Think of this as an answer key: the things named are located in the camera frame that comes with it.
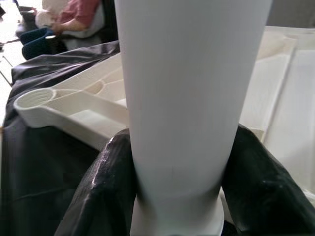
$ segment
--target white plastic pipe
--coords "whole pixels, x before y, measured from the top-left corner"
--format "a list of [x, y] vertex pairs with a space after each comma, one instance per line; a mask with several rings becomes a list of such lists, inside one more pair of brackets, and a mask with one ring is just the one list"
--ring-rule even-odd
[[140, 184], [132, 235], [219, 235], [217, 197], [271, 0], [115, 0]]

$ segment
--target pink shirt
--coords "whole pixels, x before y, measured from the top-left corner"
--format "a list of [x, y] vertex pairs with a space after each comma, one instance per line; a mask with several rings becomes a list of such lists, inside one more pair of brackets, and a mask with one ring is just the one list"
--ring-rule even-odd
[[100, 0], [70, 0], [58, 17], [58, 22], [66, 23], [73, 19], [89, 27], [93, 21]]

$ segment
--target grey wall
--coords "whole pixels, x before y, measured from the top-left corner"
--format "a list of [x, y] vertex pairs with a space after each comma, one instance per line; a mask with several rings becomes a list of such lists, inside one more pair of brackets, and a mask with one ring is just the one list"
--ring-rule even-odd
[[274, 0], [267, 25], [315, 27], [315, 0]]

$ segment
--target circular hole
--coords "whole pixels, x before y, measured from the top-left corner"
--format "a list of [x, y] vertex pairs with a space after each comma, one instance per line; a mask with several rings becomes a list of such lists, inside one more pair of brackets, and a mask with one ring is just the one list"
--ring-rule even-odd
[[34, 91], [25, 93], [15, 101], [15, 106], [18, 109], [27, 109], [40, 106], [55, 96], [55, 91], [51, 88], [40, 88]]

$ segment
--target floor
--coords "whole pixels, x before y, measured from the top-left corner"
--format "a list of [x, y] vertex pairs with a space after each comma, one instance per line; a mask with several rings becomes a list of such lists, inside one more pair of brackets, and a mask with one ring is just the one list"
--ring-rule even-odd
[[[31, 4], [25, 0], [21, 3]], [[0, 1], [1, 6], [6, 11], [3, 16], [3, 21], [0, 23], [0, 42], [8, 42], [16, 40], [15, 30], [17, 28], [18, 21], [20, 20], [20, 14], [17, 7], [12, 1], [5, 0]], [[5, 117], [5, 105], [9, 94], [11, 92], [11, 86], [5, 80], [5, 78], [11, 83], [11, 69], [12, 66], [16, 66], [25, 62], [22, 56], [22, 44], [17, 42], [6, 43], [3, 47], [3, 51], [0, 52], [0, 171], [1, 171], [1, 145], [2, 145], [2, 134], [1, 127]]]

